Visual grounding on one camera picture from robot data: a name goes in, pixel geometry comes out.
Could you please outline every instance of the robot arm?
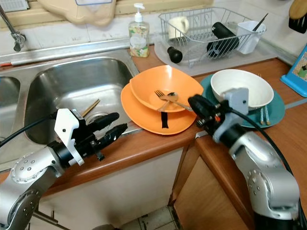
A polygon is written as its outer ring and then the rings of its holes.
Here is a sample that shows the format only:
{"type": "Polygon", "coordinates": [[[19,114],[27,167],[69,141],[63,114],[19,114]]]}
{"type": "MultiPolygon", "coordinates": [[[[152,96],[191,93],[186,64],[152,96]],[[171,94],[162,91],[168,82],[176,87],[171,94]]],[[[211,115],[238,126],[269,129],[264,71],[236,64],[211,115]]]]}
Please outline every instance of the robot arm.
{"type": "Polygon", "coordinates": [[[229,113],[231,107],[248,113],[248,90],[237,89],[224,95],[225,101],[213,105],[200,95],[189,98],[197,121],[215,142],[222,142],[247,182],[255,213],[256,230],[297,229],[299,188],[295,178],[281,163],[274,148],[254,132],[247,132],[242,119],[229,113]]]}
{"type": "Polygon", "coordinates": [[[118,113],[112,113],[86,125],[75,110],[59,109],[55,131],[62,142],[20,158],[0,184],[0,230],[24,230],[41,196],[71,165],[81,165],[93,154],[101,161],[100,150],[118,139],[127,124],[112,128],[99,140],[93,133],[118,118],[118,113]]]}

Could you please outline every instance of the faucet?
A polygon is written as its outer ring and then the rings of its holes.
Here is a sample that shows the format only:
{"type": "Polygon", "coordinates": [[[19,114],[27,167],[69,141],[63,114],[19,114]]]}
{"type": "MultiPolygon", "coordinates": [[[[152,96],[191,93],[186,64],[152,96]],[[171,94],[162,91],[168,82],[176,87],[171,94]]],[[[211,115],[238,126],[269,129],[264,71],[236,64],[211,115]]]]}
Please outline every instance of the faucet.
{"type": "Polygon", "coordinates": [[[8,17],[5,15],[5,12],[4,12],[3,8],[1,7],[1,5],[0,5],[0,16],[4,20],[5,24],[8,26],[9,30],[11,31],[11,35],[15,40],[14,50],[16,52],[20,52],[20,50],[23,48],[24,43],[26,41],[25,35],[21,34],[19,31],[15,30],[13,25],[10,23],[8,17]]]}

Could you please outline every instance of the orange plate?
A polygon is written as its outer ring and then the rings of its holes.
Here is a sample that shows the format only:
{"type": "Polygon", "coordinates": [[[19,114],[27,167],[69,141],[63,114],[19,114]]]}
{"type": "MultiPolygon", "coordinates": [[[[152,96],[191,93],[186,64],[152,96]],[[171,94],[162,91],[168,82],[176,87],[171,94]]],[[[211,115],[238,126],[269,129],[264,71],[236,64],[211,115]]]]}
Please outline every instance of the orange plate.
{"type": "MultiPolygon", "coordinates": [[[[161,90],[165,95],[176,92],[178,102],[189,106],[188,98],[195,94],[202,94],[202,86],[191,76],[171,66],[158,66],[139,73],[130,80],[133,95],[148,108],[157,110],[165,101],[154,93],[161,90]]],[[[184,108],[170,103],[166,112],[179,112],[184,108]]]]}
{"type": "Polygon", "coordinates": [[[138,126],[153,133],[162,135],[180,133],[189,128],[196,118],[194,112],[189,112],[187,110],[178,113],[170,113],[167,114],[168,128],[162,128],[161,112],[142,105],[133,96],[130,84],[127,84],[123,88],[120,97],[123,108],[130,119],[138,126]]]}

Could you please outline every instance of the black strap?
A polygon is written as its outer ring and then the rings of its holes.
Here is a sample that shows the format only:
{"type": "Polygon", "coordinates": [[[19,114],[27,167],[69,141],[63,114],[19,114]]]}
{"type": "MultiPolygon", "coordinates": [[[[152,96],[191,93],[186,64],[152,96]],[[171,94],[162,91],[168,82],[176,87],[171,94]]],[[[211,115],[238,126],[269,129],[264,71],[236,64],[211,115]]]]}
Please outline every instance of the black strap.
{"type": "Polygon", "coordinates": [[[161,121],[162,121],[162,128],[168,128],[166,112],[161,112],[161,121]]]}

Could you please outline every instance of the teal plate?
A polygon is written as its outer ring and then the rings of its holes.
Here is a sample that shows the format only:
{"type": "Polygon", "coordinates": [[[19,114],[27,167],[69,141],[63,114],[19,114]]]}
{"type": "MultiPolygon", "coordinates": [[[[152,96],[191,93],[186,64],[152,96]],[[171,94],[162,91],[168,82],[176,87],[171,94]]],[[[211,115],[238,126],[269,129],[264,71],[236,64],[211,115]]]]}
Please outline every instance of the teal plate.
{"type": "MultiPolygon", "coordinates": [[[[211,77],[212,77],[212,75],[209,75],[208,77],[206,77],[204,80],[201,81],[201,86],[204,89],[202,96],[207,98],[213,104],[217,104],[219,102],[216,100],[216,98],[215,98],[215,96],[212,92],[212,88],[211,88],[211,84],[210,84],[211,77]]],[[[270,122],[271,122],[270,125],[267,125],[267,124],[261,125],[260,124],[260,109],[255,109],[255,110],[252,110],[248,113],[248,117],[250,119],[252,119],[254,122],[256,122],[261,128],[270,127],[270,126],[273,126],[273,125],[279,123],[283,119],[284,114],[285,114],[285,106],[284,106],[283,100],[275,90],[274,90],[274,98],[267,105],[267,107],[268,107],[269,118],[270,118],[270,122]]],[[[254,127],[250,123],[248,123],[247,121],[243,121],[242,126],[247,127],[247,128],[253,128],[254,127]]]]}

